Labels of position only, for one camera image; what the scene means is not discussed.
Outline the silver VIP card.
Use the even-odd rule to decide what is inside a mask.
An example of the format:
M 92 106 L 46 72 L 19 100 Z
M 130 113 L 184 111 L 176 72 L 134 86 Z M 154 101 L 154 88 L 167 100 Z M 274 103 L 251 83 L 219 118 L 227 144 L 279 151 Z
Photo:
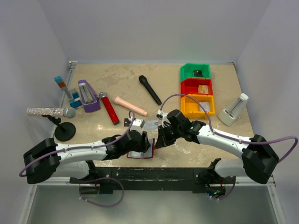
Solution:
M 157 129 L 158 126 L 159 126 L 158 120 L 147 120 L 145 121 L 143 128 L 145 130 L 154 130 Z

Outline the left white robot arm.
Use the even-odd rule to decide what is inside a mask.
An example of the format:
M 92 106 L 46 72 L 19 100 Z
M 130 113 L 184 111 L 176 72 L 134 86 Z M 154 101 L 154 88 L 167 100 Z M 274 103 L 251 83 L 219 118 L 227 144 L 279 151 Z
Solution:
M 153 143 L 147 132 L 136 130 L 82 145 L 57 144 L 53 138 L 47 138 L 23 155 L 25 168 L 20 176 L 26 177 L 28 184 L 52 177 L 71 177 L 92 183 L 97 171 L 89 165 L 90 161 L 115 160 L 129 152 L 152 152 Z

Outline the red leather card holder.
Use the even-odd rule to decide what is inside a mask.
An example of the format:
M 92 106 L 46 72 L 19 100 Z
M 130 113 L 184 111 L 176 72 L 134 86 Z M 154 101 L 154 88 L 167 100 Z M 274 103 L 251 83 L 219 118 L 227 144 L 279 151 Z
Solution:
M 154 149 L 155 149 L 155 139 L 152 138 L 149 140 L 150 147 L 146 152 L 135 152 L 131 151 L 127 153 L 127 158 L 130 159 L 151 159 L 154 157 Z

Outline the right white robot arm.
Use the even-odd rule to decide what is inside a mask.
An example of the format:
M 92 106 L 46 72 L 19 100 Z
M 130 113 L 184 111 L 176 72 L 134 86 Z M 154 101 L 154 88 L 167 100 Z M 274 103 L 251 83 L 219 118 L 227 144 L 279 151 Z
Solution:
M 156 148 L 173 145 L 177 139 L 183 138 L 188 142 L 213 146 L 237 157 L 230 161 L 219 160 L 208 171 L 208 178 L 214 183 L 219 183 L 224 177 L 246 175 L 259 184 L 266 184 L 279 162 L 277 154 L 260 135 L 250 138 L 211 130 L 204 122 L 191 122 L 180 110 L 170 113 L 159 110 L 157 117 L 162 125 L 158 127 Z

